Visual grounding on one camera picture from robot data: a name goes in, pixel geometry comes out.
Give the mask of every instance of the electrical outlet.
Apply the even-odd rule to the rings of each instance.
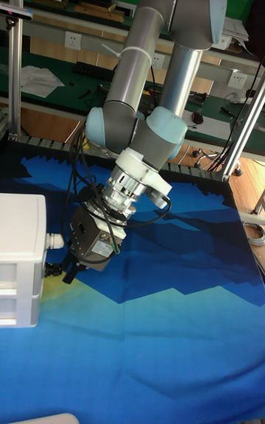
[[[243,88],[247,75],[242,72],[233,71],[229,79],[228,87]]]
[[[73,32],[66,32],[65,36],[65,47],[70,49],[76,49],[80,51],[81,49],[81,38],[82,35]]]
[[[152,67],[153,69],[157,69],[157,71],[160,71],[163,67],[163,62],[165,59],[164,54],[154,53],[152,57]]]

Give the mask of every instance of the blue cloth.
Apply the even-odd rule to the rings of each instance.
[[[70,168],[45,157],[22,165],[27,176],[0,190],[45,194],[49,231],[60,232]],[[265,415],[265,292],[239,215],[218,191],[172,185],[169,214],[127,230],[103,272],[45,292],[36,328],[0,330],[0,424],[63,412],[82,424]],[[71,195],[66,219],[76,207]],[[146,197],[137,209],[137,219],[156,216]]]

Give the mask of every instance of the white paper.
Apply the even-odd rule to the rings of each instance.
[[[194,133],[202,133],[203,135],[214,136],[215,138],[224,139],[225,141],[229,138],[230,124],[228,121],[215,120],[208,116],[203,116],[203,122],[201,124],[195,124],[192,121],[192,112],[184,110],[183,120],[188,125],[188,130]]]
[[[223,34],[248,41],[248,34],[241,20],[225,17]]]
[[[21,91],[44,99],[64,84],[48,69],[26,66],[21,69]]]

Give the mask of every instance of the white box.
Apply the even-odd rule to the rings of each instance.
[[[43,195],[0,194],[0,328],[38,322],[46,260]]]
[[[227,49],[231,45],[232,36],[221,35],[220,41],[217,44],[213,44],[212,48],[216,49]]]

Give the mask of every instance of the sticker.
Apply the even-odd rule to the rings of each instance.
[[[110,257],[113,253],[113,248],[107,242],[97,241],[92,249],[92,252],[102,255],[103,257]]]

